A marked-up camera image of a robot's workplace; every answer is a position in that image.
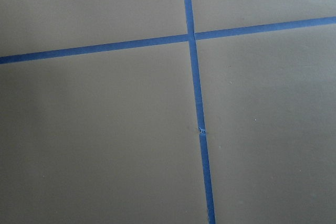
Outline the brown paper table cover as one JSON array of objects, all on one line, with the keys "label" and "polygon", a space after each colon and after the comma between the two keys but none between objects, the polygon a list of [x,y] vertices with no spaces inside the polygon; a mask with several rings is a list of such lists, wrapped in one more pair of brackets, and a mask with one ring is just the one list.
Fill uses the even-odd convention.
[{"label": "brown paper table cover", "polygon": [[1,223],[335,223],[335,0],[1,0]]}]

